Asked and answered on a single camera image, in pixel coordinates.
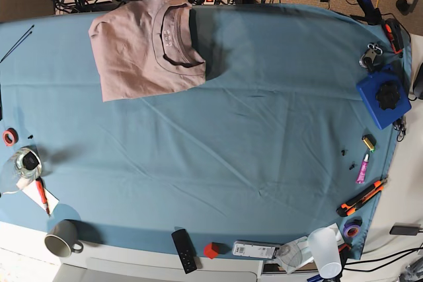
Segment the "dusty pink T-shirt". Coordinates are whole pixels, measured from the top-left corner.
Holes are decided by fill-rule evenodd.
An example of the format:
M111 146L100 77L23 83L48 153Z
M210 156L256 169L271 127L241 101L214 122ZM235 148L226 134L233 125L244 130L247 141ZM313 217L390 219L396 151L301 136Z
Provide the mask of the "dusty pink T-shirt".
M89 38L105 102L171 94L206 81L187 0L131 1L97 17Z

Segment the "orange black tool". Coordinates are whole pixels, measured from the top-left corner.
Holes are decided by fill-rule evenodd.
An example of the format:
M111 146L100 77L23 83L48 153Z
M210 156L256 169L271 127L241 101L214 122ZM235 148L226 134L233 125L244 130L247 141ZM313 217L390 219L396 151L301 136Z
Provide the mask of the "orange black tool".
M382 24L382 27L391 44L393 52L395 54L402 53L404 49L404 42L399 22L395 18L388 18Z

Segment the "metal clamp tool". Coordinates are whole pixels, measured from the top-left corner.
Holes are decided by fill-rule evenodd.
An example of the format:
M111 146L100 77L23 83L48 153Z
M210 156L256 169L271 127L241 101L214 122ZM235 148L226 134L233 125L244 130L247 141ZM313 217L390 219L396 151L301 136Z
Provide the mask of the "metal clamp tool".
M369 43L367 50L360 57L359 64L367 70L368 73L375 72L375 60L383 55L383 50L376 43Z

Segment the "blue box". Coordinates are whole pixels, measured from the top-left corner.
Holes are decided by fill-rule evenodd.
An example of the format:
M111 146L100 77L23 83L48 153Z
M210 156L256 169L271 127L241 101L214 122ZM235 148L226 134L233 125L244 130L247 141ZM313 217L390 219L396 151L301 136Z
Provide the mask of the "blue box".
M401 119L411 109L403 81L392 63L369 73L356 89L380 130Z

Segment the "black knob on box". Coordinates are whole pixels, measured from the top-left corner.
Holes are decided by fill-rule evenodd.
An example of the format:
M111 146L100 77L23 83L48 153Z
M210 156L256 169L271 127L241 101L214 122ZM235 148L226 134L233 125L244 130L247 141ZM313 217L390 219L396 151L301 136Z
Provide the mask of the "black knob on box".
M384 82L375 95L376 101L379 103L379 107L382 110L391 109L394 110L397 107L397 103L401 99L401 94L397 83L394 81Z

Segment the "blue table cloth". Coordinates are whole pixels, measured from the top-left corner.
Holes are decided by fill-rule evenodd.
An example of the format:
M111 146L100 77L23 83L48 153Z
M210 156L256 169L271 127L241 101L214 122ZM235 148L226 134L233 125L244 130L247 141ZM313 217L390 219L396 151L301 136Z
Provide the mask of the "blue table cloth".
M196 7L194 46L208 79L184 92L103 102L89 40L93 14L1 25L1 128L37 147L52 216L24 193L1 220L47 231L75 221L82 240L175 253L184 228L210 242L284 243L344 219L372 134L365 181L386 177L397 143L356 85L369 43L393 58L379 26L306 5Z

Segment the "orange black utility knife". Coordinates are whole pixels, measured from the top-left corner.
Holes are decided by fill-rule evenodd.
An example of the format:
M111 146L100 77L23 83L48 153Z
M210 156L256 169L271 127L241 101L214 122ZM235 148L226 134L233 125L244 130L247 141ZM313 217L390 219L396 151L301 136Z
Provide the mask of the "orange black utility knife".
M341 204L337 209L336 213L340 217L349 217L353 215L357 210L361 209L367 202L375 197L384 188L387 183L387 179L382 179L369 185L366 189L361 191L358 195L349 199L347 202Z

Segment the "purple tape roll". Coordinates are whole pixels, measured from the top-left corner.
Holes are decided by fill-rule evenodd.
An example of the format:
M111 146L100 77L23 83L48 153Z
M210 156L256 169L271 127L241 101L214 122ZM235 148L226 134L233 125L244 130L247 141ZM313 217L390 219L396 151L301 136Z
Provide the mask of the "purple tape roll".
M347 238L353 238L360 233L362 225L361 219L353 219L344 224L343 235Z

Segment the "translucent plastic cup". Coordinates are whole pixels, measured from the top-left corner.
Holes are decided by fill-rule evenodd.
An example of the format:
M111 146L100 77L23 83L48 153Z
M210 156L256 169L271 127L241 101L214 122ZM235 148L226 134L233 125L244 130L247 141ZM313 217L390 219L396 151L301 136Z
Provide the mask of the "translucent plastic cup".
M336 277L342 269L335 232L328 227L314 230L308 236L308 245L323 279Z

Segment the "white barcode device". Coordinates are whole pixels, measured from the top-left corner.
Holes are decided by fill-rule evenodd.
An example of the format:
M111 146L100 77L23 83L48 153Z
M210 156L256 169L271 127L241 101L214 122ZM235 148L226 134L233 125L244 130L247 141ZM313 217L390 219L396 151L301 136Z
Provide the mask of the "white barcode device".
M247 258L274 259L281 247L280 244L237 240L233 244L232 254Z

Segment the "red cube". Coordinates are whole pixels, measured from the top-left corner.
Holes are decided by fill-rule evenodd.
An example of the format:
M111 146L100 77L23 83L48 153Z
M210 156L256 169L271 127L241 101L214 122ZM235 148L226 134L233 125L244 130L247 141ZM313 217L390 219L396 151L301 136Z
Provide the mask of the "red cube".
M215 259L219 255L219 244L211 242L204 247L204 255L209 259Z

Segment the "red pen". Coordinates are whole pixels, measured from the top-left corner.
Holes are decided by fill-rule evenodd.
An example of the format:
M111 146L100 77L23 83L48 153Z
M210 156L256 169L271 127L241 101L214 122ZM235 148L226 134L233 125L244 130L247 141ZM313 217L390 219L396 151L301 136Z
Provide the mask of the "red pen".
M41 177L38 177L37 179L35 179L35 182L36 182L36 188L38 190L38 193L40 195L40 199L41 199L41 202L42 202L42 207L44 208L47 215L50 216L50 208L49 208L49 205L48 205L48 199L47 199L47 196L46 196L44 183L43 183Z

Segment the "red tape roll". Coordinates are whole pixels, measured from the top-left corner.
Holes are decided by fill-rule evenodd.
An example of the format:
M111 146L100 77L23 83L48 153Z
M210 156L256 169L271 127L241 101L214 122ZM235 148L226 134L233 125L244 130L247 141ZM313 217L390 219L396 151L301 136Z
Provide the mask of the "red tape roll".
M19 137L13 128L6 129L2 134L3 142L7 147L11 147L17 143Z

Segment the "white paper note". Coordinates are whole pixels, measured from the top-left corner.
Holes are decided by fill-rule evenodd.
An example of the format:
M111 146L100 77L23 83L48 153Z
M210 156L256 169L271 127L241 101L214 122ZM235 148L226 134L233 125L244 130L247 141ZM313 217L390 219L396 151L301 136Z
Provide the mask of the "white paper note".
M54 195L52 195L44 186L41 179L37 179L23 189L23 192L35 203L37 203L49 216L59 203Z

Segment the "grey ceramic mug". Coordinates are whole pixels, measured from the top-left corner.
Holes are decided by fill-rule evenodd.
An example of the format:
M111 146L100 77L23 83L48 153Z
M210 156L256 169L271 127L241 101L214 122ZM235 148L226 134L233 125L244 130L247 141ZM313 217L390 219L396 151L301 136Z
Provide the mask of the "grey ceramic mug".
M46 248L59 258L80 254L83 244L78 239L76 226L68 220L60 221L44 238Z

